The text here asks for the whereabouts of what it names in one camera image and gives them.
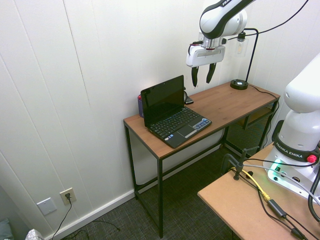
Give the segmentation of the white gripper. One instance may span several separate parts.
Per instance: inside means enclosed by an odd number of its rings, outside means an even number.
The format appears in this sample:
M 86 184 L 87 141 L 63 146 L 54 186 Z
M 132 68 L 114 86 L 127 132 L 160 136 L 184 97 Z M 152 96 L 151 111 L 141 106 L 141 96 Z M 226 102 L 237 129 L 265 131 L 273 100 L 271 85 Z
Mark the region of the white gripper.
M 213 50 L 208 50 L 200 45 L 191 46 L 186 57 L 186 65 L 192 67 L 192 84 L 196 88 L 198 84 L 199 66 L 209 65 L 206 76 L 206 83 L 210 83 L 216 69 L 216 63 L 221 62 L 225 55 L 225 47 L 218 46 Z

